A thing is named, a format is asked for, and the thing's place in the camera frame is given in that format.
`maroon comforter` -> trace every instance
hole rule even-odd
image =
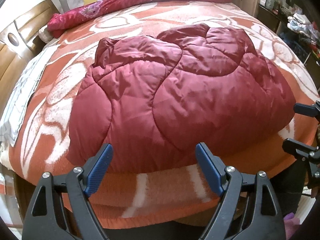
[[[221,156],[280,131],[294,103],[242,29],[199,24],[104,38],[73,104],[68,159],[82,165],[107,142],[108,172],[192,165],[199,142]]]

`orange blanket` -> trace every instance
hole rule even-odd
[[[273,32],[233,4],[162,2],[135,6],[94,19],[65,32],[61,46],[47,64],[30,101],[14,148],[3,163],[36,184],[44,171],[62,174],[72,165],[68,152],[68,125],[73,100],[101,38],[135,35],[157,36],[185,24],[243,28],[256,49],[272,60],[289,83],[297,102],[319,99],[303,64]],[[282,151],[290,137],[311,144],[315,119],[295,115],[281,131],[241,152],[221,156],[241,172],[267,172],[269,177],[287,168],[294,158]],[[68,198],[64,198],[69,207]],[[197,165],[152,173],[107,173],[99,191],[90,198],[105,228],[130,228],[161,223],[214,207],[218,198],[210,190]]]

